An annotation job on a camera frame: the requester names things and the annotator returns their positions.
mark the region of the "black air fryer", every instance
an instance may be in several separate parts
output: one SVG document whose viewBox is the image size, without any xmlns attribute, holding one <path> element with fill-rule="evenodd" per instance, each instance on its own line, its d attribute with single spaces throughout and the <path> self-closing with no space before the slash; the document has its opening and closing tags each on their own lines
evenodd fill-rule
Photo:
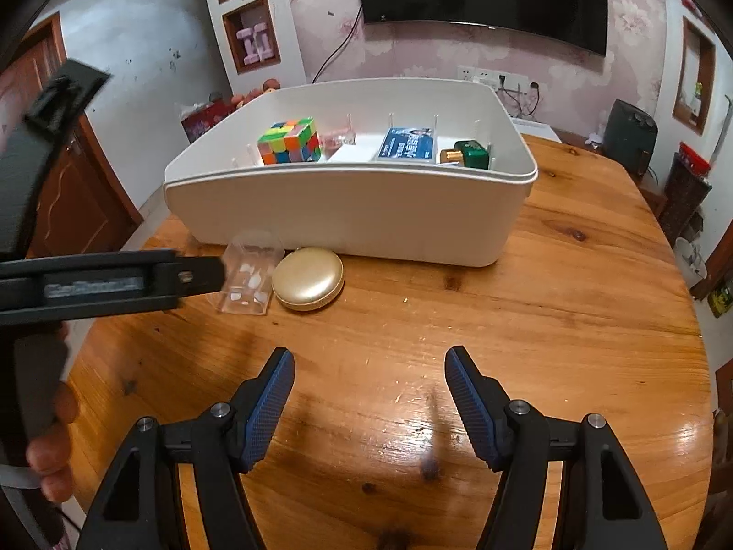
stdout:
<svg viewBox="0 0 733 550">
<path fill-rule="evenodd" d="M 631 175 L 642 176 L 649 168 L 657 143 L 657 123 L 646 111 L 617 99 L 603 136 L 603 154 L 618 161 Z"/>
</svg>

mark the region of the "gold bottle cap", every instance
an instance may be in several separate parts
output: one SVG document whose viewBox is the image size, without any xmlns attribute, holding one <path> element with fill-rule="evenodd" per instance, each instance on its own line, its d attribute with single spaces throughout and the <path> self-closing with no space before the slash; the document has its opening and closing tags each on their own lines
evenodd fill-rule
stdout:
<svg viewBox="0 0 733 550">
<path fill-rule="evenodd" d="M 441 151 L 441 163 L 459 163 L 463 165 L 463 153 L 454 148 L 444 148 Z"/>
<path fill-rule="evenodd" d="M 318 310 L 333 301 L 344 286 L 341 259 L 323 247 L 302 247 L 277 265 L 273 293 L 290 310 Z"/>
</svg>

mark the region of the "wooden door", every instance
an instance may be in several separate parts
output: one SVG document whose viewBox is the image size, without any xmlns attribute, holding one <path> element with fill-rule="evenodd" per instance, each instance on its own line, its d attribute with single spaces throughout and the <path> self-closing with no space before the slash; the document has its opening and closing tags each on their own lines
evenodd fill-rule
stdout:
<svg viewBox="0 0 733 550">
<path fill-rule="evenodd" d="M 65 61 L 60 40 L 56 14 L 27 36 L 0 75 L 0 154 L 12 128 Z M 116 251 L 141 221 L 83 116 L 43 186 L 28 255 Z"/>
</svg>

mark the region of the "wall outlet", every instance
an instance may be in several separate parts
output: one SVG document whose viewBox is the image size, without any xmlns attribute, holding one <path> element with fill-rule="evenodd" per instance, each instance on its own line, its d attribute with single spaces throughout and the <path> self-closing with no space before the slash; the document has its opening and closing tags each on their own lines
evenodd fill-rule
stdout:
<svg viewBox="0 0 733 550">
<path fill-rule="evenodd" d="M 476 68 L 474 79 L 481 84 L 492 87 L 494 91 L 498 91 L 501 88 L 501 78 L 504 79 L 504 88 L 507 91 L 516 93 L 529 93 L 529 77 L 524 75 L 515 75 L 510 72 L 503 72 L 500 70 L 486 70 L 483 68 Z"/>
<path fill-rule="evenodd" d="M 474 80 L 475 73 L 475 68 L 471 68 L 470 66 L 459 66 L 458 80 L 468 80 L 468 82 L 471 82 L 472 80 Z"/>
</svg>

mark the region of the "floral wallpaper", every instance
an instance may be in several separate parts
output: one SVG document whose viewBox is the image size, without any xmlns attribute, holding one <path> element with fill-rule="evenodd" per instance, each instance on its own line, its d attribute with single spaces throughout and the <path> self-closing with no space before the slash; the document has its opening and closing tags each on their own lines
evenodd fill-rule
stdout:
<svg viewBox="0 0 733 550">
<path fill-rule="evenodd" d="M 310 79 L 349 34 L 360 0 L 290 0 Z M 615 99 L 657 108 L 664 64 L 664 0 L 608 0 L 606 58 L 540 36 L 443 23 L 364 25 L 320 80 L 456 78 L 457 66 L 529 76 L 540 84 L 534 119 L 581 135 L 603 134 Z M 534 93 L 523 108 L 534 106 Z M 504 101 L 512 115 L 517 106 Z"/>
</svg>

